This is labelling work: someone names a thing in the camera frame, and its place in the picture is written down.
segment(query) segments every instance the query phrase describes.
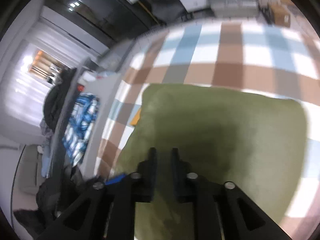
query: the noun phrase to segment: screw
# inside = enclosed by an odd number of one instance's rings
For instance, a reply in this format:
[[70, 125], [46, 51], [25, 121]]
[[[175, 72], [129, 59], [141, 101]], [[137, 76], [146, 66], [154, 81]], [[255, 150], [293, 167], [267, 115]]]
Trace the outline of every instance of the screw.
[[233, 182], [228, 181], [224, 184], [224, 187], [227, 189], [234, 189], [236, 187], [236, 185]]
[[93, 188], [94, 189], [102, 189], [104, 187], [102, 182], [96, 182], [95, 184], [93, 184]]
[[131, 173], [131, 178], [132, 179], [140, 179], [141, 178], [141, 174], [138, 173], [138, 172]]
[[196, 178], [198, 178], [198, 174], [196, 174], [194, 172], [190, 172], [187, 174], [187, 178], [188, 179], [196, 179]]

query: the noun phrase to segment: plaid tablecloth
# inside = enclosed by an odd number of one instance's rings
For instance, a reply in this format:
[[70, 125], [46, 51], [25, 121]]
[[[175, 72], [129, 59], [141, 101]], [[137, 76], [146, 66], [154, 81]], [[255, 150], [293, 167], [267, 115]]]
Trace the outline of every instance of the plaid tablecloth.
[[319, 75], [320, 42], [289, 29], [247, 22], [164, 31], [130, 63], [105, 125], [97, 172], [112, 174], [150, 83], [220, 86], [292, 98], [305, 108], [308, 143], [296, 194], [280, 226], [294, 240], [307, 239], [320, 221]]

